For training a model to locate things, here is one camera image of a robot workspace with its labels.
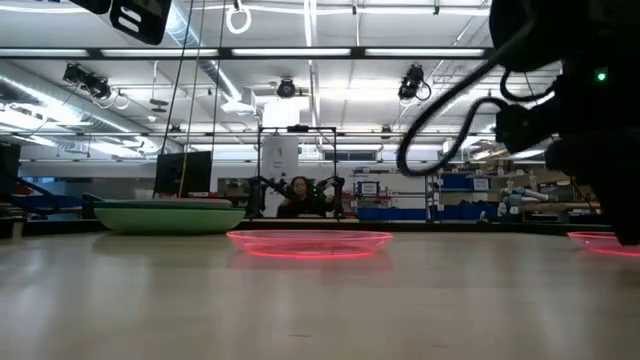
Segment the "black cable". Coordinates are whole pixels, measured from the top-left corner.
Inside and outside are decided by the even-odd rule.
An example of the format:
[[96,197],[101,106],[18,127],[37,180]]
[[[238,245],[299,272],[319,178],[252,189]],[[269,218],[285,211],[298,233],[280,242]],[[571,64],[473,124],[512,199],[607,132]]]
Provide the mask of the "black cable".
[[545,96],[548,96],[549,94],[551,94],[553,92],[553,86],[550,86],[544,92],[542,92],[540,94],[536,94],[533,91],[533,87],[531,86],[531,83],[529,82],[529,77],[525,73],[524,77],[527,80],[527,85],[529,86],[529,90],[531,91],[531,95],[525,95],[525,96],[514,95],[513,93],[511,93],[509,91],[509,89],[507,89],[507,80],[509,79],[510,75],[511,75],[511,70],[506,69],[504,71],[504,74],[502,74],[502,78],[500,79],[500,94],[502,94],[502,96],[504,96],[504,98],[509,100],[509,101],[515,101],[515,102],[533,102],[533,101],[538,101],[538,100],[542,99]]
[[[69,100],[71,100],[71,98],[73,97],[73,95],[75,95],[76,91],[78,90],[78,88],[80,87],[80,84],[76,85],[75,88],[73,88],[73,91],[71,91],[71,94],[69,94],[69,96],[67,96],[67,98],[62,102],[62,104],[60,105],[60,107],[64,107],[65,105],[67,105],[67,103],[69,102]],[[38,126],[35,130],[33,130],[31,132],[31,134],[29,134],[28,136],[25,137],[25,140],[22,140],[23,142],[27,141],[26,139],[29,139],[30,137],[32,137],[33,135],[37,134],[38,131],[40,131],[40,129],[42,129],[45,125],[47,125],[49,123],[49,120],[51,118],[47,116],[47,119],[40,124],[40,126]]]
[[[67,102],[69,102],[69,100],[73,97],[73,95],[75,95],[75,93],[76,93],[76,91],[78,90],[79,87],[80,87],[80,85],[76,85],[76,87],[73,89],[73,91],[71,91],[69,96],[67,96],[67,98],[62,102],[62,105],[60,105],[60,106],[65,106],[67,104]],[[38,126],[35,130],[33,130],[29,135],[24,137],[24,140],[22,140],[22,142],[27,141],[27,139],[29,139],[30,137],[32,137],[33,135],[38,133],[38,131],[40,131],[40,129],[42,129],[46,124],[49,123],[50,119],[51,119],[50,117],[47,117],[47,119],[40,126]],[[60,211],[60,200],[58,200],[58,198],[54,194],[52,194],[51,192],[39,187],[38,185],[35,185],[35,184],[30,183],[30,182],[28,182],[26,180],[23,180],[23,179],[21,179],[19,177],[11,175],[9,173],[9,170],[7,168],[5,168],[5,167],[0,169],[0,176],[3,176],[3,177],[5,177],[5,178],[7,178],[7,179],[9,179],[11,181],[15,181],[18,184],[24,185],[24,186],[28,187],[31,190],[39,192],[40,194],[42,194],[43,197],[45,197],[49,201],[49,203],[51,204],[51,208],[42,209],[42,208],[37,208],[37,207],[31,206],[29,203],[21,200],[17,196],[13,196],[13,195],[1,195],[0,196],[0,200],[6,201],[9,204],[11,204],[12,206],[15,206],[15,207],[27,212],[27,213],[36,214],[36,215],[40,215],[40,216],[53,215],[53,214],[57,213],[58,211]]]
[[532,15],[530,20],[516,33],[516,35],[511,38],[504,46],[498,49],[495,54],[489,58],[489,60],[480,66],[477,70],[467,76],[464,80],[456,84],[453,88],[449,89],[445,92],[441,97],[433,102],[423,113],[418,117],[418,119],[411,125],[411,128],[407,131],[402,142],[400,143],[400,147],[398,148],[398,158],[396,160],[396,164],[400,172],[405,176],[428,176],[436,173],[439,169],[443,168],[447,163],[455,156],[455,151],[459,149],[464,140],[466,139],[469,127],[471,126],[471,122],[473,121],[473,116],[475,115],[475,111],[484,103],[489,102],[496,104],[498,106],[502,106],[506,104],[503,100],[495,99],[495,98],[484,98],[476,101],[472,109],[475,108],[474,112],[469,112],[467,114],[467,118],[465,119],[465,123],[460,131],[460,135],[456,139],[456,143],[454,144],[454,148],[449,151],[443,160],[439,161],[435,166],[427,167],[425,169],[414,170],[410,169],[407,163],[407,152],[409,150],[409,146],[413,142],[413,139],[418,135],[418,132],[431,120],[431,118],[447,103],[454,100],[459,93],[466,90],[469,86],[475,84],[479,81],[483,76],[489,73],[493,68],[495,68],[504,58],[514,51],[531,33],[534,25],[536,23],[536,16]]
[[[427,84],[424,81],[422,82],[422,85],[423,85],[422,87],[418,88],[418,92],[416,92],[416,99],[418,99],[420,101],[427,101],[427,100],[431,99],[431,95],[433,95],[433,90],[431,90],[431,86],[429,86],[429,84]],[[427,97],[423,99],[423,98],[418,96],[418,93],[420,92],[420,89],[424,89],[425,87],[427,89],[429,89],[429,95],[427,95]]]
[[[164,138],[162,139],[162,146],[160,147],[160,152],[158,156],[164,155],[165,147],[167,146],[167,139],[169,138],[169,128],[171,127],[171,116],[173,115],[173,106],[176,103],[176,95],[178,93],[178,84],[180,83],[180,74],[182,73],[182,63],[184,62],[184,53],[187,50],[187,40],[189,40],[189,27],[191,26],[191,15],[193,14],[193,3],[189,6],[189,15],[187,16],[187,25],[185,28],[184,40],[182,42],[182,55],[180,56],[180,62],[178,63],[178,73],[176,74],[176,83],[173,87],[173,95],[171,96],[171,105],[169,106],[169,114],[167,116],[167,126],[164,129]],[[155,199],[156,197],[156,189],[158,188],[158,178],[156,177],[153,185],[153,194],[151,198]]]
[[591,201],[589,201],[589,199],[587,199],[587,197],[582,193],[582,191],[580,191],[580,188],[578,187],[578,184],[576,183],[575,178],[571,176],[569,177],[569,179],[570,179],[569,181],[571,181],[571,185],[573,186],[573,190],[575,190],[575,192],[578,193],[582,201],[584,201],[585,203],[587,203],[587,205],[589,205],[589,209],[591,210],[591,212],[596,214],[597,213],[596,209],[593,207],[593,204],[591,204]]
[[[227,8],[227,0],[224,0],[222,4],[222,19],[220,20],[220,38],[218,39],[218,47],[222,47],[222,40],[224,38],[224,24],[227,12],[224,9]],[[220,88],[220,72],[222,71],[222,60],[218,60],[218,71],[216,72],[216,91],[213,98],[213,129],[211,131],[211,161],[213,161],[216,147],[216,123],[218,121],[218,89]]]

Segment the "blue bin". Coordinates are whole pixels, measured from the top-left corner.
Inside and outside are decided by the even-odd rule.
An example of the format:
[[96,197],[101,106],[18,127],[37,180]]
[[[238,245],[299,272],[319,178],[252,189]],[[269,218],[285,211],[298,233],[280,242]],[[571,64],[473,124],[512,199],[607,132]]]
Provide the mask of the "blue bin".
[[363,221],[380,220],[380,213],[378,210],[380,209],[360,208],[358,209],[358,219]]
[[498,205],[488,204],[486,207],[487,219],[495,220],[498,218]]
[[462,204],[460,207],[460,220],[479,220],[480,214],[485,211],[483,204]]
[[458,205],[445,205],[443,211],[438,211],[437,206],[431,206],[429,210],[433,220],[460,220],[460,208]]
[[442,175],[443,189],[467,189],[467,175],[445,174]]
[[427,220],[426,209],[404,209],[402,210],[403,220]]
[[402,209],[379,209],[383,220],[402,220]]

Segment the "person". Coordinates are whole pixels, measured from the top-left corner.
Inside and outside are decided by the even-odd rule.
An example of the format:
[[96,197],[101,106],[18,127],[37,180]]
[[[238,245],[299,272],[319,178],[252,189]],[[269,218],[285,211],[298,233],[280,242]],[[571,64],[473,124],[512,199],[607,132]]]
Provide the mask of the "person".
[[278,207],[278,218],[297,218],[301,214],[316,214],[322,217],[334,210],[333,196],[313,196],[309,189],[309,180],[304,176],[296,176],[291,180],[291,193],[294,197],[284,199]]

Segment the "black frame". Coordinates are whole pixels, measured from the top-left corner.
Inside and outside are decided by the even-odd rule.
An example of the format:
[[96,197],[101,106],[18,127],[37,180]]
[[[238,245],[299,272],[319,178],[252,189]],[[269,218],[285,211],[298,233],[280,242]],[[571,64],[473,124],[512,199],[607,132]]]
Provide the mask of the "black frame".
[[[381,47],[363,47],[363,46],[320,46],[320,47],[296,47],[296,46],[277,46],[277,47],[201,47],[200,50],[218,52],[217,55],[201,54],[197,55],[172,55],[172,56],[158,56],[158,55],[140,55],[140,56],[105,56],[102,51],[104,50],[127,50],[127,51],[148,51],[150,48],[122,48],[122,47],[0,47],[0,54],[3,50],[85,50],[86,56],[68,56],[68,55],[0,55],[0,59],[7,60],[104,60],[104,61],[155,61],[155,60],[265,60],[265,59],[298,59],[298,60],[487,60],[493,55],[495,50],[490,47],[453,47],[453,46],[381,46]],[[182,48],[158,48],[159,50],[178,50]],[[309,49],[349,49],[349,54],[345,55],[286,55],[286,54],[274,54],[274,55],[238,55],[234,54],[233,50],[244,49],[256,49],[256,50],[278,50],[278,49],[293,49],[293,50],[309,50]],[[479,55],[367,55],[366,50],[394,50],[394,49],[410,49],[410,50],[448,50],[455,49],[459,51],[463,50],[481,50],[482,54]]]
[[[320,126],[320,127],[310,127],[310,126],[289,126],[289,127],[279,127],[279,126],[258,126],[258,171],[257,171],[257,177],[258,179],[262,178],[262,174],[261,174],[261,167],[262,167],[262,134],[264,133],[265,130],[275,130],[275,133],[278,133],[278,131],[280,130],[284,130],[287,133],[299,133],[299,134],[304,134],[304,133],[309,133],[311,131],[317,131],[318,134],[322,135],[322,131],[331,131],[333,133],[333,154],[334,154],[334,159],[333,159],[333,177],[338,177],[338,158],[337,158],[337,154],[338,154],[338,129],[335,126]],[[336,219],[338,219],[338,221],[340,220],[340,218],[337,216],[337,212],[335,212],[336,215]]]

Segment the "green bowl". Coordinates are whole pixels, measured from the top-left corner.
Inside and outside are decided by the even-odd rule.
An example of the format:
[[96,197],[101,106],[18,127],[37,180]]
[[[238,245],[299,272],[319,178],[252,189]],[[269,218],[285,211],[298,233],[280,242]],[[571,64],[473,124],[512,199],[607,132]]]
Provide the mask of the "green bowl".
[[96,207],[100,222],[129,234],[196,235],[225,233],[244,218],[244,209]]

